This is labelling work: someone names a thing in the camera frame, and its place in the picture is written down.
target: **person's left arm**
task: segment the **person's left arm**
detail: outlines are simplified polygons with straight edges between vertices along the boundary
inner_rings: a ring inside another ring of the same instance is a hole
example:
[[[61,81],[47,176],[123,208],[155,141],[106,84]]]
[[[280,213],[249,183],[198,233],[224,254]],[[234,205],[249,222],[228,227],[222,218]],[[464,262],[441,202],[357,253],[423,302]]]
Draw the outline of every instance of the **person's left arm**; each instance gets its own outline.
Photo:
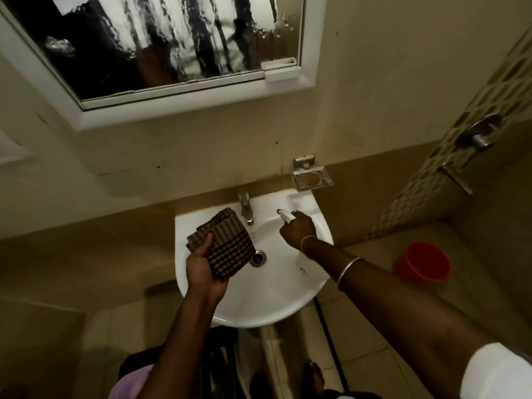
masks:
[[[163,352],[146,380],[138,399],[190,397],[205,336],[227,282],[215,280],[203,256],[213,235],[187,259],[188,291],[176,315]]]

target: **sleeve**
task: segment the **sleeve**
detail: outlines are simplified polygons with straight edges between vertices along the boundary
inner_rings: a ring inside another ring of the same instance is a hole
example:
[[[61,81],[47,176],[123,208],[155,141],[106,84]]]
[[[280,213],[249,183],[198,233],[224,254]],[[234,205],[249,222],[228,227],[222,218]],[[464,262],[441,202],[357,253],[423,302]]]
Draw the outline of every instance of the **sleeve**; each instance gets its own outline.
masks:
[[[469,360],[461,399],[529,399],[532,365],[500,343],[478,349]]]

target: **hand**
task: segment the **hand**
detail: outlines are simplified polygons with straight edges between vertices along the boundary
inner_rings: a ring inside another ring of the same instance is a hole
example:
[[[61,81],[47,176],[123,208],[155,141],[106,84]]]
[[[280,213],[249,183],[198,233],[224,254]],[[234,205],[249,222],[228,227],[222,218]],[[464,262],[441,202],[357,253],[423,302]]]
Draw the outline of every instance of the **hand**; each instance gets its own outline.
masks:
[[[301,242],[305,237],[316,236],[316,227],[307,214],[300,211],[294,211],[292,214],[295,215],[295,220],[283,225],[279,232],[286,243],[297,250],[301,250]]]
[[[208,234],[207,239],[187,258],[187,294],[197,294],[216,306],[225,295],[229,280],[216,280],[209,262],[203,257],[212,246],[213,239],[213,234]]]

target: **checkered cloth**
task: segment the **checkered cloth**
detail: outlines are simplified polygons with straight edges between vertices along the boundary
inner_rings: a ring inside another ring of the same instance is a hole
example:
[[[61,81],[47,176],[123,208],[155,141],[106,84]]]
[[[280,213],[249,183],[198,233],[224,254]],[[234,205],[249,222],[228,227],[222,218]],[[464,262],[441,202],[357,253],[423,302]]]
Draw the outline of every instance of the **checkered cloth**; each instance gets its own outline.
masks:
[[[227,280],[251,259],[255,247],[242,222],[230,208],[224,208],[187,237],[188,250],[195,251],[210,232],[214,235],[214,241],[205,258],[214,276],[219,280]]]

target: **black floor strip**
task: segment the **black floor strip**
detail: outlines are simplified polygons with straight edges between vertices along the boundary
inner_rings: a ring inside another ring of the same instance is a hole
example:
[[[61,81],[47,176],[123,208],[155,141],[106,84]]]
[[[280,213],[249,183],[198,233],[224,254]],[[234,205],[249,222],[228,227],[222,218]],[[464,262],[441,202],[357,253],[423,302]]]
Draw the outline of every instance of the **black floor strip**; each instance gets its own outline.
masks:
[[[325,318],[323,317],[323,312],[321,311],[320,303],[318,302],[318,299],[316,297],[314,297],[313,301],[314,301],[314,306],[316,307],[316,311],[318,312],[318,316],[320,318],[321,327],[323,328],[323,332],[325,332],[325,337],[327,338],[329,349],[331,350],[332,359],[334,360],[336,369],[338,370],[340,381],[342,382],[344,391],[347,392],[349,390],[349,386],[347,385],[347,379],[345,379],[344,371],[342,369],[342,365],[340,364],[340,359],[338,358],[338,355],[336,354],[336,349],[334,348],[333,339],[331,338],[331,335],[329,333],[329,328],[327,327],[327,323],[325,323]]]

